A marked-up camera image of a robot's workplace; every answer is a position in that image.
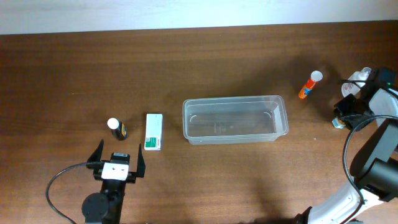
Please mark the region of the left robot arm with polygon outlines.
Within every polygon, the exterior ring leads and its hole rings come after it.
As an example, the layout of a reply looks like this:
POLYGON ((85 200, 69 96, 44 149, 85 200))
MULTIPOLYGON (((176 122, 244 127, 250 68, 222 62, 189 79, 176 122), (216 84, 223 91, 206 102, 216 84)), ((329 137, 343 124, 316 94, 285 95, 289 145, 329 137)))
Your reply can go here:
POLYGON ((109 160, 102 160, 104 141, 87 160, 86 167, 93 171, 95 180, 102 181, 101 190, 90 194, 83 201, 81 210, 85 223, 119 224, 127 184, 143 178, 146 165, 139 147, 136 171, 129 170, 130 155, 114 152, 109 160))

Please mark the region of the white green medicine box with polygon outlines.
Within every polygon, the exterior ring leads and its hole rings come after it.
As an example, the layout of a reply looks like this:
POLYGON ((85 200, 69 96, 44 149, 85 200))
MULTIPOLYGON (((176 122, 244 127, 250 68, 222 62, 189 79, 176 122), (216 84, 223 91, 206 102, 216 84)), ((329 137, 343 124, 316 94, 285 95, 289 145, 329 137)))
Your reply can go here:
POLYGON ((162 114, 146 115, 146 136, 144 149, 147 151, 160 151, 162 147, 162 114))

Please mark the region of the clear plastic container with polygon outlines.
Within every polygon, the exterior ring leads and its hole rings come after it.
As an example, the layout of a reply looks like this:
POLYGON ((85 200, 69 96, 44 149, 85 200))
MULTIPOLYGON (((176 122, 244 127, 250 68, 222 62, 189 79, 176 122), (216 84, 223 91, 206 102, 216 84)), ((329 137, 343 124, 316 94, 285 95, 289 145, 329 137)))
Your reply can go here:
POLYGON ((289 132, 279 95, 185 100, 182 123, 191 145, 272 142, 289 132))

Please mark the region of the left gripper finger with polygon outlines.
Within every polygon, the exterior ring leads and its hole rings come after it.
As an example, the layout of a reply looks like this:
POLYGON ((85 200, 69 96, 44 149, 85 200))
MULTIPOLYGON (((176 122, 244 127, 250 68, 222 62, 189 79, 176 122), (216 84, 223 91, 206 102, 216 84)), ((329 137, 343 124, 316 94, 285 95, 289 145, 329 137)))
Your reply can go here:
POLYGON ((135 172, 129 174, 132 178, 144 178, 146 171, 146 164, 142 154, 142 145, 139 145, 138 155, 137 155, 137 168, 135 172))
POLYGON ((98 147, 94 150, 91 156, 87 160, 86 168, 88 169, 101 169, 103 162, 101 161, 101 155, 103 152, 104 140, 102 139, 98 147))

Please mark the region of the orange tube white cap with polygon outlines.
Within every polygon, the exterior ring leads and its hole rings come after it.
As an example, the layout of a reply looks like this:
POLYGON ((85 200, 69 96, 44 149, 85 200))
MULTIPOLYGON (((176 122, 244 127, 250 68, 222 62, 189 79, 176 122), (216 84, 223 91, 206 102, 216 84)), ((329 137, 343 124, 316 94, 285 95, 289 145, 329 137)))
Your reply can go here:
POLYGON ((301 99, 306 98, 313 90, 314 86, 323 78, 322 72, 315 70, 311 73, 310 78, 304 84, 303 88, 299 91, 298 97, 301 99))

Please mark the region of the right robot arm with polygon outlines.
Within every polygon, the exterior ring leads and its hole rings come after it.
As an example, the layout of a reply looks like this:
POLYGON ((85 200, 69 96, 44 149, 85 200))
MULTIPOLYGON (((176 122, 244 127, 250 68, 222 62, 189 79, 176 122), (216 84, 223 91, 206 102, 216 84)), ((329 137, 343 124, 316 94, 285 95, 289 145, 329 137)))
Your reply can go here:
POLYGON ((360 98, 349 94, 339 101, 334 114, 350 130, 342 155, 348 181, 328 200, 298 214, 294 223, 354 223, 360 213, 397 197, 397 160, 391 157, 397 149, 397 87, 366 85, 360 98), (373 121, 378 128, 347 164, 353 134, 373 121))

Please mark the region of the small jar gold lid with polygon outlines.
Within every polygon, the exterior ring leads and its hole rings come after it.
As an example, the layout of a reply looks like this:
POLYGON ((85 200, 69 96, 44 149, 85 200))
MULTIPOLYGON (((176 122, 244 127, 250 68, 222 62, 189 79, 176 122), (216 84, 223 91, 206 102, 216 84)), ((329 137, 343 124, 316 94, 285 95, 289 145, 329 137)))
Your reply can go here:
POLYGON ((342 121, 340 121, 339 118, 337 118, 337 117, 335 117, 335 118, 332 120, 332 125, 333 125, 335 128, 338 128, 338 129, 343 129, 343 128, 345 127, 345 123, 342 122, 342 121))

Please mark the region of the white spray bottle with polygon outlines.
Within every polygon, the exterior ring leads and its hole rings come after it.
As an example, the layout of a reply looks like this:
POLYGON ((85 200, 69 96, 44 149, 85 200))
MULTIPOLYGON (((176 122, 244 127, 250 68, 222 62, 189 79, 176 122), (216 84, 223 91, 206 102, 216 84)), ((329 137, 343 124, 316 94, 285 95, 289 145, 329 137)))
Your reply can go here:
POLYGON ((346 97, 349 94, 356 95, 359 93, 361 88, 365 86, 371 71, 371 68, 364 67, 362 70, 354 72, 347 79, 347 82, 343 83, 341 86, 341 93, 343 97, 346 97))

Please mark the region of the dark bottle white cap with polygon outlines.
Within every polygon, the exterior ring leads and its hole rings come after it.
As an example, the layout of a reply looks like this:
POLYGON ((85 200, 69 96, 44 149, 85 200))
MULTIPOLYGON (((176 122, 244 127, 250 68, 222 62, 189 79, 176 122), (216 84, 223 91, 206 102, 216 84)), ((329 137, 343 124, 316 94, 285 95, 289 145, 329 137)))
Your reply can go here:
POLYGON ((123 141, 127 138, 127 129, 125 125, 116 118, 110 118, 107 120, 108 128, 111 130, 112 135, 119 141, 123 141))

